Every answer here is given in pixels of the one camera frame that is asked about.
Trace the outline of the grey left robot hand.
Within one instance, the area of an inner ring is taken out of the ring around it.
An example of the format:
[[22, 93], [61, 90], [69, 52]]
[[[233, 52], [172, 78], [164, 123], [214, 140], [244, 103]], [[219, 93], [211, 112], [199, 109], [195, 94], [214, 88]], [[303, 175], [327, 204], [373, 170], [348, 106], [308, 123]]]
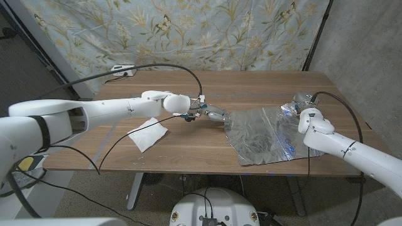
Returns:
[[212, 104], [196, 102], [194, 106], [189, 108], [187, 114], [190, 121], [195, 120], [200, 116], [207, 116], [211, 121], [223, 122], [224, 127], [231, 124], [229, 113]]

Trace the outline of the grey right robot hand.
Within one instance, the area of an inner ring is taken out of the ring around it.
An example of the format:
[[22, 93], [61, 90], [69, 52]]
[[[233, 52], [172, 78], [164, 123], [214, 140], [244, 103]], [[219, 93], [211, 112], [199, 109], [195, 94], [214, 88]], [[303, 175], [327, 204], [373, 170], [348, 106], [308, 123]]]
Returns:
[[293, 114], [300, 114], [303, 110], [308, 108], [315, 108], [319, 100], [316, 98], [312, 100], [313, 94], [308, 92], [297, 92], [290, 103], [283, 105], [284, 110], [288, 110]]

